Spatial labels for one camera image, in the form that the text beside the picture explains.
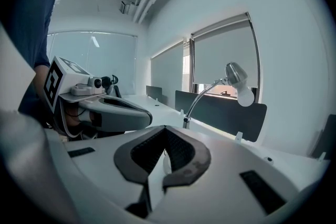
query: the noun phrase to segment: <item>ceiling light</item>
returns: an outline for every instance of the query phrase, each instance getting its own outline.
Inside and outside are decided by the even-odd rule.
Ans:
[[[96,37],[92,37],[92,41],[93,41],[93,44],[99,48],[99,44],[98,44],[98,41],[96,40]]]

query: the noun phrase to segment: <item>light fixture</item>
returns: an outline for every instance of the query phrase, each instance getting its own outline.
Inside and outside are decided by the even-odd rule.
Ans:
[[[96,40],[96,37],[92,36],[92,41],[93,41],[93,44],[99,48],[99,44],[98,44],[98,41]]]
[[[216,80],[213,84],[205,88],[193,101],[189,111],[186,113],[183,119],[183,128],[189,129],[191,113],[196,106],[197,102],[205,95],[209,90],[219,84],[230,85],[237,90],[237,100],[241,106],[252,105],[254,101],[254,94],[247,88],[247,74],[236,62],[230,62],[225,67],[225,79]]]

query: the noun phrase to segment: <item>blue shirt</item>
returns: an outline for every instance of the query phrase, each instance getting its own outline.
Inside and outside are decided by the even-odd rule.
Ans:
[[[50,66],[46,48],[54,3],[55,0],[16,0],[11,19],[4,25],[13,44],[31,68]],[[19,111],[45,125],[45,108],[33,83],[28,87]]]

